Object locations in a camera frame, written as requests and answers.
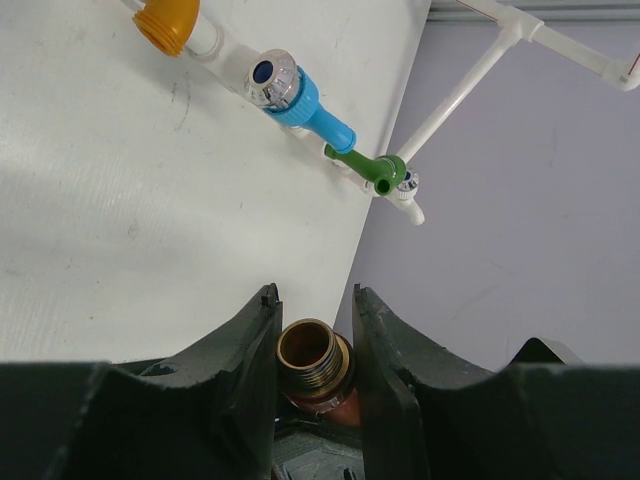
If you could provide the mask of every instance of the red line on pipe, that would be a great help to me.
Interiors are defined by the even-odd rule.
[[[631,70],[629,70],[629,73],[627,75],[631,75],[633,73],[633,70],[636,68],[636,65],[638,65],[638,61],[640,61],[640,53],[636,57],[636,61],[633,62],[633,65],[631,65]]]
[[[457,1],[458,1],[458,3],[463,4],[465,7],[470,8],[470,9],[471,9],[471,10],[473,10],[474,12],[478,12],[480,15],[484,15],[485,17],[490,18],[490,19],[491,19],[491,20],[493,20],[494,22],[497,22],[497,21],[498,21],[498,19],[497,19],[497,18],[494,18],[494,17],[492,17],[491,15],[488,15],[488,14],[486,14],[486,13],[484,13],[484,12],[481,12],[481,11],[480,11],[480,10],[478,10],[477,8],[473,8],[471,5],[468,5],[468,4],[466,4],[466,3],[464,3],[464,2],[462,2],[462,1],[460,1],[460,0],[457,0]]]

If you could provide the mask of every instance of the blue plastic fitting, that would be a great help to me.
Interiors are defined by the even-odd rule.
[[[356,146],[356,133],[320,105],[318,87],[298,67],[300,91],[286,110],[265,110],[267,115],[285,127],[302,127],[324,139],[338,153],[349,153]]]

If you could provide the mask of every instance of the copper pipe fitting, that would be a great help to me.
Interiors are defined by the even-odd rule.
[[[280,387],[295,406],[360,425],[355,358],[342,336],[319,320],[304,319],[282,332],[276,352]]]

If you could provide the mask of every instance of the green valve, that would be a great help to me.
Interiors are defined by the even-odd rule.
[[[362,178],[373,183],[376,193],[381,197],[389,195],[407,174],[407,165],[397,155],[383,155],[371,160],[355,150],[338,153],[330,145],[325,147],[324,154],[332,160],[343,162]]]

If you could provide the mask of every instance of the orange cap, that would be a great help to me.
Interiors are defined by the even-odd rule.
[[[200,0],[147,0],[133,16],[138,30],[165,55],[177,57],[189,40]]]

